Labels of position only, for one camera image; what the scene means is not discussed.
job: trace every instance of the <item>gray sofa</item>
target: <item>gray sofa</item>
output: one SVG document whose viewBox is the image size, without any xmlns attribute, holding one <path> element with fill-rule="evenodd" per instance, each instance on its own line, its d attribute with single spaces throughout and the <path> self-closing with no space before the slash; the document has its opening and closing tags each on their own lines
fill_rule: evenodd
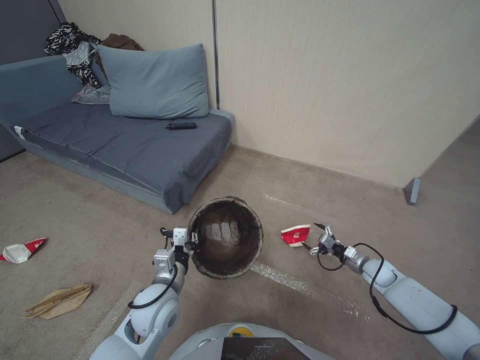
<svg viewBox="0 0 480 360">
<path fill-rule="evenodd" d="M 108 105 L 72 103 L 81 88 L 61 55 L 0 65 L 0 123 L 27 151 L 170 214 L 192 199 L 230 145 L 234 117 L 225 111 L 175 120 L 113 116 Z M 196 129 L 163 128 L 191 121 Z"/>
</svg>

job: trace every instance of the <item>brown cloth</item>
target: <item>brown cloth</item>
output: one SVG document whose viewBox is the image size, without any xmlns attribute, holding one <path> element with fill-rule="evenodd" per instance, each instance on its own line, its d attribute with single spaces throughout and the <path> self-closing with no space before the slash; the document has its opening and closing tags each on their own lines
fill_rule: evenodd
<svg viewBox="0 0 480 360">
<path fill-rule="evenodd" d="M 127 35 L 117 35 L 111 33 L 105 40 L 102 41 L 101 44 L 103 46 L 115 49 L 144 51 L 144 49 L 135 40 L 129 38 Z M 102 59 L 100 58 L 100 55 L 95 57 L 95 62 L 100 67 L 106 78 L 107 74 L 105 73 L 104 66 L 102 65 Z"/>
</svg>

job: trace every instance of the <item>black screen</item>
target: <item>black screen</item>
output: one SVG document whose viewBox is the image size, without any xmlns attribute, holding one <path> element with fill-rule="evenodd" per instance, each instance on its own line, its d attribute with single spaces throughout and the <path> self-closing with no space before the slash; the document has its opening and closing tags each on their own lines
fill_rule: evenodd
<svg viewBox="0 0 480 360">
<path fill-rule="evenodd" d="M 226 337 L 221 360 L 305 360 L 308 359 L 283 337 Z"/>
</svg>

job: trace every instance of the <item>wall panel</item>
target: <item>wall panel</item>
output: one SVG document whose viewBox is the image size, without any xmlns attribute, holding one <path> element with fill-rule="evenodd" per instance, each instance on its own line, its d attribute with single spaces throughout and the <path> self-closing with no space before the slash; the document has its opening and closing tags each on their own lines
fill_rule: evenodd
<svg viewBox="0 0 480 360">
<path fill-rule="evenodd" d="M 236 144 L 403 187 L 480 113 L 480 1 L 217 0 Z"/>
</svg>

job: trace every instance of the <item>mattress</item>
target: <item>mattress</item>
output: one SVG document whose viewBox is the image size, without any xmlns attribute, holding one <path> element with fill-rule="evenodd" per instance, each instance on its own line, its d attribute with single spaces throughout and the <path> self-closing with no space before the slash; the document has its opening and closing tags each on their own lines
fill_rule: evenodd
<svg viewBox="0 0 480 360">
<path fill-rule="evenodd" d="M 169 123 L 197 128 L 168 130 Z M 108 105 L 65 103 L 15 124 L 41 148 L 154 191 L 175 213 L 191 201 L 202 179 L 230 144 L 231 121 L 202 118 L 158 120 L 113 116 Z"/>
</svg>

